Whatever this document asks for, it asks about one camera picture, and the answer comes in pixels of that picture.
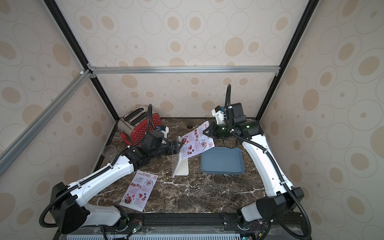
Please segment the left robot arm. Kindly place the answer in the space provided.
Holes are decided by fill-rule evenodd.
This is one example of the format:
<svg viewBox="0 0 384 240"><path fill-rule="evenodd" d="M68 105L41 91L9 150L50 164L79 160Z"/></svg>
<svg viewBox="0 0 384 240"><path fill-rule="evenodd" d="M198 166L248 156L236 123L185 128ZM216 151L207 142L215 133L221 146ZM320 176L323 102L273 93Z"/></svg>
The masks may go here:
<svg viewBox="0 0 384 240"><path fill-rule="evenodd" d="M85 226L115 226L125 219L118 207L97 207L88 202L96 194L150 163L153 158L177 155L181 141L169 141L162 131L153 130L135 145L128 146L105 167L69 185L59 183L52 189L51 202L43 210L39 224L69 234Z"/></svg>

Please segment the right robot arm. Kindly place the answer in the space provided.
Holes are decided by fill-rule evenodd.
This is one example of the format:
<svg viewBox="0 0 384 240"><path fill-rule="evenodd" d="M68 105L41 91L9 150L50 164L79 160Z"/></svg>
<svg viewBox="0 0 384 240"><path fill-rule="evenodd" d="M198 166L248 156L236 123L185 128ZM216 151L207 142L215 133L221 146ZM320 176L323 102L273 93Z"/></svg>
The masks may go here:
<svg viewBox="0 0 384 240"><path fill-rule="evenodd" d="M215 121L210 122L203 131L204 135L217 140L236 138L251 157L264 184L266 196L242 207L242 219L245 222L270 221L295 208L301 210L300 201L304 192L300 187L294 187L283 173L270 151L260 123L248 120L240 103L217 106L212 110L212 115Z"/></svg>

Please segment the old pink menu sheet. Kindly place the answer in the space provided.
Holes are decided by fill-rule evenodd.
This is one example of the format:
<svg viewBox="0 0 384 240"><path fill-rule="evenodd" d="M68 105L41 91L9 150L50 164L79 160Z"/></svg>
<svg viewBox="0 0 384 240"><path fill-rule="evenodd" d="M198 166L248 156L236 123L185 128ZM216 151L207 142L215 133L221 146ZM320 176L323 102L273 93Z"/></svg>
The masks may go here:
<svg viewBox="0 0 384 240"><path fill-rule="evenodd" d="M158 180L157 175L137 171L130 186L125 192L120 206L142 212L147 204L151 192Z"/></svg>

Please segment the new menu sheet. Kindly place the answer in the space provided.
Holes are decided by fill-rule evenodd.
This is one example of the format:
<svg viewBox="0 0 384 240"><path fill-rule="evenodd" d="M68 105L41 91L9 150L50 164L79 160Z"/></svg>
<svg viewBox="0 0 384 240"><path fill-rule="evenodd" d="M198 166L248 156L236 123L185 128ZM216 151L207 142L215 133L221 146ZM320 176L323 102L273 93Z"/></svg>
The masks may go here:
<svg viewBox="0 0 384 240"><path fill-rule="evenodd" d="M194 157L215 147L214 140L203 134L208 127L209 121L205 121L198 128L181 137L182 148L179 152L181 160Z"/></svg>

